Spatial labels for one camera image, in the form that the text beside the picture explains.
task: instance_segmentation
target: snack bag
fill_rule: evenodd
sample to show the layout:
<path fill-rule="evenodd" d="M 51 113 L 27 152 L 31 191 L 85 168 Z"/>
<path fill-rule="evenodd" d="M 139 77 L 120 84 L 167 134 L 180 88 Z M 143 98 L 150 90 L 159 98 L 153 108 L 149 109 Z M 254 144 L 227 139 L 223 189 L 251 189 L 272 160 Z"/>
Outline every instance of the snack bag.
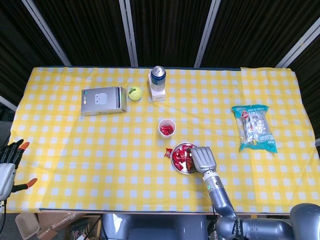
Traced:
<path fill-rule="evenodd" d="M 241 140 L 240 151 L 250 148 L 277 153 L 276 141 L 266 119 L 268 108 L 266 105 L 232 107 Z"/>

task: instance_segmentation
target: table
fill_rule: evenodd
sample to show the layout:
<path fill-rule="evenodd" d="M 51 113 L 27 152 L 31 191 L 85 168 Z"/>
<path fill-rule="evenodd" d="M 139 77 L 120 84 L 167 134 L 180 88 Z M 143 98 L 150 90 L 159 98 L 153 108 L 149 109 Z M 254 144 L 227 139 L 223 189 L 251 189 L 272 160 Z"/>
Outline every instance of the table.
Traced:
<path fill-rule="evenodd" d="M 166 100 L 152 102 L 147 68 L 37 67 L 15 114 L 10 141 L 30 141 L 12 194 L 11 212 L 40 210 L 211 212 L 199 173 L 183 175 L 164 157 L 180 142 L 210 146 L 237 212 L 288 213 L 320 204 L 315 136 L 290 69 L 168 69 Z M 143 90 L 127 113 L 81 116 L 81 90 L 108 86 Z M 239 152 L 234 105 L 265 104 L 278 154 Z M 158 134 L 171 118 L 176 133 Z"/>

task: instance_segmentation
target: tennis ball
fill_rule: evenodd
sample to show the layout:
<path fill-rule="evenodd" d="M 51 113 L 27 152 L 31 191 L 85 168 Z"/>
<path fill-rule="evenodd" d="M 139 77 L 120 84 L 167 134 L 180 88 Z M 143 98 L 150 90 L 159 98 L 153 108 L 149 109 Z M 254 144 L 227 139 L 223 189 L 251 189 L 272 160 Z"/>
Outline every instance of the tennis ball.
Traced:
<path fill-rule="evenodd" d="M 142 97 L 142 91 L 141 91 L 140 87 L 138 87 L 138 86 L 131 87 L 129 89 L 128 96 L 129 96 L 129 98 L 131 98 L 134 101 L 139 100 Z"/>

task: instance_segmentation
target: black curtain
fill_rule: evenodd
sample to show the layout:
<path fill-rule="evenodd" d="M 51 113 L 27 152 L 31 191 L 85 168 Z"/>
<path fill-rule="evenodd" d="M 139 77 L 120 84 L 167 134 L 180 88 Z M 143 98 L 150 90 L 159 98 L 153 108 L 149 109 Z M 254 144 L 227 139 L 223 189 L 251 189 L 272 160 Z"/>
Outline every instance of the black curtain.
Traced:
<path fill-rule="evenodd" d="M 315 138 L 320 138 L 320 36 L 289 66 L 299 82 L 302 102 L 312 124 Z"/>
<path fill-rule="evenodd" d="M 211 0 L 130 0 L 139 66 L 193 67 Z"/>
<path fill-rule="evenodd" d="M 319 17 L 319 0 L 222 0 L 201 67 L 275 67 Z"/>
<path fill-rule="evenodd" d="M 118 0 L 35 0 L 74 66 L 130 66 Z"/>
<path fill-rule="evenodd" d="M 34 67 L 62 65 L 22 1 L 0 1 L 0 95 L 18 105 Z"/>

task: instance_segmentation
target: paper cup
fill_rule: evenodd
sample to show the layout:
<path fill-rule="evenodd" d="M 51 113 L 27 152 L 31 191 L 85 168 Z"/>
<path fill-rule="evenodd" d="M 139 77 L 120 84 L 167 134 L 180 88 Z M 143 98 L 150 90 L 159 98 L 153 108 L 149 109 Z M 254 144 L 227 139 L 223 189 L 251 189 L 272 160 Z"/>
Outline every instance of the paper cup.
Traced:
<path fill-rule="evenodd" d="M 173 133 L 171 133 L 170 135 L 164 135 L 161 131 L 160 131 L 160 128 L 163 127 L 163 126 L 171 126 L 173 128 Z M 161 137 L 163 137 L 164 139 L 168 139 L 170 138 L 173 134 L 175 134 L 176 132 L 176 124 L 174 121 L 172 121 L 171 119 L 163 119 L 159 122 L 159 126 L 158 126 L 158 131 L 161 135 Z"/>

